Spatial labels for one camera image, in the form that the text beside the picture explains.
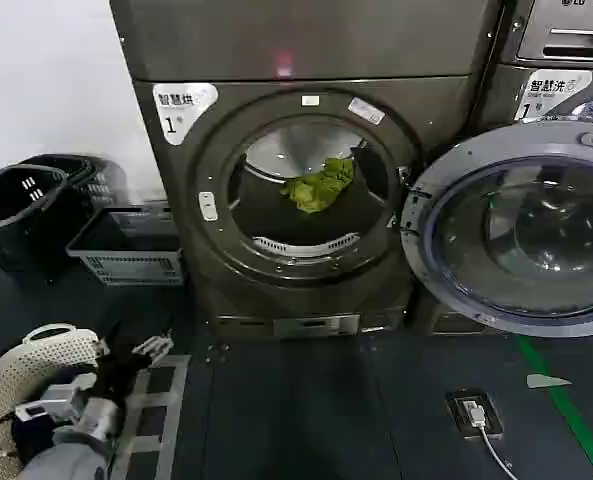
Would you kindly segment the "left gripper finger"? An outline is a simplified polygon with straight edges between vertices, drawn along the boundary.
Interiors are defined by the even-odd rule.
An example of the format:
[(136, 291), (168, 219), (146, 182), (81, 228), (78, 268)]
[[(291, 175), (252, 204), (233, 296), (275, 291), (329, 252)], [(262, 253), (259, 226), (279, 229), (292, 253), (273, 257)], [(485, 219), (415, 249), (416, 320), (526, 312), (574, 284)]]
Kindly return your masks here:
[(131, 350), (131, 358), (139, 368), (149, 368), (165, 358), (174, 346), (169, 334), (149, 337)]
[(118, 351), (121, 324), (115, 323), (102, 337), (94, 344), (97, 358), (110, 356)]

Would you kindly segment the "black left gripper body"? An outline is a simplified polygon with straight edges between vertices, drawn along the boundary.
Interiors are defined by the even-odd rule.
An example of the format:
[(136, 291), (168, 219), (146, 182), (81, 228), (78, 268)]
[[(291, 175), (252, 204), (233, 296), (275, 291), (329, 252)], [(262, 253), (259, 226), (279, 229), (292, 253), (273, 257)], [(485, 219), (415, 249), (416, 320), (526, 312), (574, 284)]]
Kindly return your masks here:
[(97, 358), (96, 381), (92, 396), (105, 399), (125, 399), (132, 391), (140, 370), (131, 358), (135, 346), (118, 347), (110, 356)]

